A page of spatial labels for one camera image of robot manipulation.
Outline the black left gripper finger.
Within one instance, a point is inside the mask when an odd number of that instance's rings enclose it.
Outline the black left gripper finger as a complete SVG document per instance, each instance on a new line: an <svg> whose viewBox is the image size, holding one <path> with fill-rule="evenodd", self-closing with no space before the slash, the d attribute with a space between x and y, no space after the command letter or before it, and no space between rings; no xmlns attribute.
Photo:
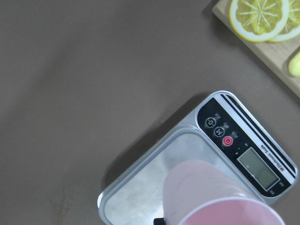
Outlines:
<svg viewBox="0 0 300 225"><path fill-rule="evenodd" d="M155 218L153 220L153 225L166 225L165 220L163 217Z"/></svg>

